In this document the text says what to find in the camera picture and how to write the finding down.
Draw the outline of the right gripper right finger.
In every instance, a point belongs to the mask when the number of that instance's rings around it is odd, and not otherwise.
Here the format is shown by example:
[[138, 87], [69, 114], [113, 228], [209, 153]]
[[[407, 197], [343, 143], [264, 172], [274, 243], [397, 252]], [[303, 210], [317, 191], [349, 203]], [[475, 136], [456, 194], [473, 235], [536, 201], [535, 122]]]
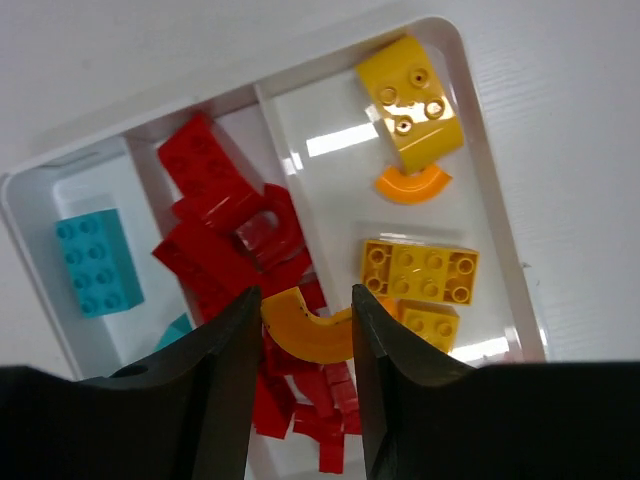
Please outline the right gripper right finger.
[[370, 479], [635, 479], [635, 362], [471, 367], [352, 289]]

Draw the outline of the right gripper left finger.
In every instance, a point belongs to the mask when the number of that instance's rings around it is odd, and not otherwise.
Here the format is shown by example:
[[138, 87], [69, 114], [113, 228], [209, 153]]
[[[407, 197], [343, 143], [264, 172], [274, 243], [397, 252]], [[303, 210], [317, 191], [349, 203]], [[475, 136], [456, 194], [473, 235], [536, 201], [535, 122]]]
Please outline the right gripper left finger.
[[261, 292], [108, 377], [1, 370], [5, 479], [241, 479], [262, 347]]

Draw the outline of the teal and red square brick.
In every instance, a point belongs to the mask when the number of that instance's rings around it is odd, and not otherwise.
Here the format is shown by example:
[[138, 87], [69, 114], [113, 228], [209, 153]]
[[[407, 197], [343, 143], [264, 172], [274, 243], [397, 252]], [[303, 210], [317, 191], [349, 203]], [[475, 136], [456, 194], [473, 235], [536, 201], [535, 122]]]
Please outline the teal and red square brick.
[[193, 330], [190, 317], [187, 313], [183, 313], [173, 322], [169, 324], [158, 343], [156, 344], [154, 351], [158, 352], [175, 341], [183, 338], [185, 335]]

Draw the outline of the orange arch brick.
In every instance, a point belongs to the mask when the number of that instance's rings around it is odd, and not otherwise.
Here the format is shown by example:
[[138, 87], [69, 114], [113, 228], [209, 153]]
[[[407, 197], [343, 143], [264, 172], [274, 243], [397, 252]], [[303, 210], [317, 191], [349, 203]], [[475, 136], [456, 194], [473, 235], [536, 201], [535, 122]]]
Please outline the orange arch brick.
[[261, 319], [275, 343], [311, 363], [335, 364], [353, 358], [352, 308], [329, 317], [313, 314], [298, 287], [262, 301]]

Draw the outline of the teal long brick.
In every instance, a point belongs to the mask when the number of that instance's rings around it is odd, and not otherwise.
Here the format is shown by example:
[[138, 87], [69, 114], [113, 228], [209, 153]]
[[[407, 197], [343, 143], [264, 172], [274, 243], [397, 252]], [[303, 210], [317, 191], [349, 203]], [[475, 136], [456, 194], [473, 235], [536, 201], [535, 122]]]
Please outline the teal long brick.
[[84, 317], [120, 313], [144, 302], [116, 209], [60, 220], [54, 233]]

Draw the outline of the orange elbow brick in tray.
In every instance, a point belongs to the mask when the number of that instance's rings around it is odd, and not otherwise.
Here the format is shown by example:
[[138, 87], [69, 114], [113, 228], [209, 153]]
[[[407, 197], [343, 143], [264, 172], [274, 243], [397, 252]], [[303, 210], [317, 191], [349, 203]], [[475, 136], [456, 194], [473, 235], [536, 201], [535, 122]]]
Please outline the orange elbow brick in tray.
[[393, 203], [415, 205], [438, 196], [451, 181], [452, 176], [435, 164], [414, 175], [390, 166], [377, 178], [374, 187]]

